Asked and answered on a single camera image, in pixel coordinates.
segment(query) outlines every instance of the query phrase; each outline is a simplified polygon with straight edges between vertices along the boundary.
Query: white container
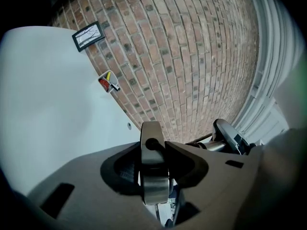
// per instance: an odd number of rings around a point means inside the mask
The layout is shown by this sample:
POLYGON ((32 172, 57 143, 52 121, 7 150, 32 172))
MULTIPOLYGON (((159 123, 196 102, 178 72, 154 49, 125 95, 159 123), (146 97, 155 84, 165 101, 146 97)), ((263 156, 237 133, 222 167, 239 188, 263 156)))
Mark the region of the white container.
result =
MULTIPOLYGON (((114 72, 112 72, 111 70, 106 71, 105 73, 103 73, 102 75, 99 76, 98 81, 102 78, 106 79, 107 73, 111 72, 110 75, 110 79, 109 82, 112 83, 114 86, 118 87, 118 80, 117 77, 115 76, 114 72)), ((113 88, 111 87, 111 85, 109 86, 109 89, 107 90, 107 93, 110 93, 113 91, 113 88)))

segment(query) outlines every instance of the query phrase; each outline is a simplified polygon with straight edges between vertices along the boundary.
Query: tree branch picture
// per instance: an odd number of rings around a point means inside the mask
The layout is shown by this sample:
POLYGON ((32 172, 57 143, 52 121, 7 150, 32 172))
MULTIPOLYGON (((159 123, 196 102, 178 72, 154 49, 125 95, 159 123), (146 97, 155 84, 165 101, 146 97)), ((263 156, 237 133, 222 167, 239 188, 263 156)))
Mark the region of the tree branch picture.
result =
POLYGON ((98 22, 94 22, 75 33, 72 37, 80 52, 94 42, 104 38, 105 35, 100 27, 100 24, 98 22))

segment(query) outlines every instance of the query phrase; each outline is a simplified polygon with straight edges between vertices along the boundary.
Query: brick wall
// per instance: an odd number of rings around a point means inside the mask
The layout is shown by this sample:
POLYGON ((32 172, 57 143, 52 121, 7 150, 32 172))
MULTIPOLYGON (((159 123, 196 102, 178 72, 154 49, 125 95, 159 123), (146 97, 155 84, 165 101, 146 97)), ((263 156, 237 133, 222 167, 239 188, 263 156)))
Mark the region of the brick wall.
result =
POLYGON ((258 56, 251 0, 67 0, 52 26, 99 21, 106 39, 86 52, 118 77, 113 97, 134 124, 158 120, 166 140, 188 142, 231 122, 258 56))

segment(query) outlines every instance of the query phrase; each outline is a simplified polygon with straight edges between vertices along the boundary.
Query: white wall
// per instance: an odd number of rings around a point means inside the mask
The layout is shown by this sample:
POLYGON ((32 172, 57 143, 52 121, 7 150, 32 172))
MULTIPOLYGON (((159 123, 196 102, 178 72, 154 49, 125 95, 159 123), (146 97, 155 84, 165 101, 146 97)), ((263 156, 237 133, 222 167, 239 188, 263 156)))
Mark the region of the white wall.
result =
POLYGON ((140 139, 74 33, 24 27, 1 42, 0 165, 24 194, 73 158, 140 139))

